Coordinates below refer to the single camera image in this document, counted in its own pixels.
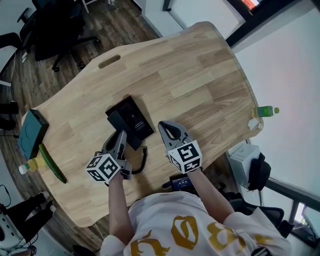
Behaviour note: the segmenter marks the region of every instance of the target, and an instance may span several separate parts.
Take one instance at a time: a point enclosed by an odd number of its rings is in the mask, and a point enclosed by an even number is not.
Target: plastic bottle
[[[28,160],[26,164],[20,165],[19,172],[23,175],[26,174],[28,171],[34,173],[35,171],[45,166],[47,166],[47,164],[44,158],[42,156],[38,156]]]
[[[274,113],[278,114],[279,111],[278,107],[273,109],[272,106],[260,106],[251,108],[251,115],[253,118],[266,118],[272,117]]]

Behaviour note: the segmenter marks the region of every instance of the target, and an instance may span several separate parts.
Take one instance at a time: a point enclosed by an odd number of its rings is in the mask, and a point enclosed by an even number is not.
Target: teal box
[[[49,124],[39,111],[30,109],[24,119],[18,139],[18,146],[27,160],[37,157],[39,144],[42,143]]]

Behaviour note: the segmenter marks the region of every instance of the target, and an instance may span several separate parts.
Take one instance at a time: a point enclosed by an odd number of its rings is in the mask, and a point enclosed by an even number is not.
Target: bottle cap
[[[19,166],[19,172],[22,175],[25,175],[27,172],[29,171],[28,165],[27,164],[23,164]]]

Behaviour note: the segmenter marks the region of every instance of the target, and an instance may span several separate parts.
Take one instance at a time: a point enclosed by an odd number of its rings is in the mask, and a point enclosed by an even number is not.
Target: person's arm
[[[34,250],[33,248],[28,248],[28,250],[24,250],[21,252],[17,252],[15,254],[11,254],[12,256],[30,256],[30,255],[35,255],[36,254],[36,250]]]
[[[200,169],[187,173],[208,214],[221,224],[234,209],[222,194],[211,184]]]
[[[109,182],[109,233],[125,245],[134,237],[120,172]]]

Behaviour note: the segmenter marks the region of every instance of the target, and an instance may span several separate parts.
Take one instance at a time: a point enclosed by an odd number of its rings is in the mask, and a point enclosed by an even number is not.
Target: black bag
[[[270,177],[271,167],[265,162],[265,156],[260,153],[258,159],[252,159],[249,171],[249,191],[261,191]]]

